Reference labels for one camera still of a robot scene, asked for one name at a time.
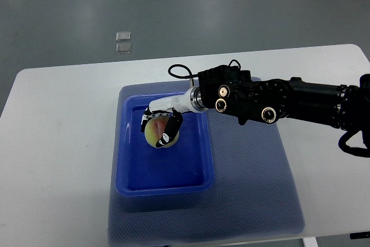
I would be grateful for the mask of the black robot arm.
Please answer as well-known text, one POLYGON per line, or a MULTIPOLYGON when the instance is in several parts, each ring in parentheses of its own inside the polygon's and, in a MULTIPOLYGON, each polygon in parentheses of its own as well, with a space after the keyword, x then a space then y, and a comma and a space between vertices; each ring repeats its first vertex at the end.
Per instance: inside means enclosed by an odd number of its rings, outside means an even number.
POLYGON ((237 60, 193 74, 199 91, 195 103, 237 117, 244 125, 248 120, 275 123, 279 119, 308 121, 345 131, 339 148, 357 157, 369 157, 369 75, 360 77, 359 86, 327 85, 290 80, 253 81, 250 71, 242 70, 237 60))

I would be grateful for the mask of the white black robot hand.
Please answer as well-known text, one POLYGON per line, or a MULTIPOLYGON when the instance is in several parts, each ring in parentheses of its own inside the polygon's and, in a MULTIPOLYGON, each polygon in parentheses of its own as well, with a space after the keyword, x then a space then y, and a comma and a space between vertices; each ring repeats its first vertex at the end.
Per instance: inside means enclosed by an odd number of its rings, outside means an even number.
POLYGON ((170 116, 173 120, 172 131, 176 134, 177 131, 180 131, 184 113, 202 113, 206 110, 201 100, 199 87, 190 87, 182 95, 164 97, 149 103, 142 115, 141 132, 144 133, 144 128, 150 119, 170 116))

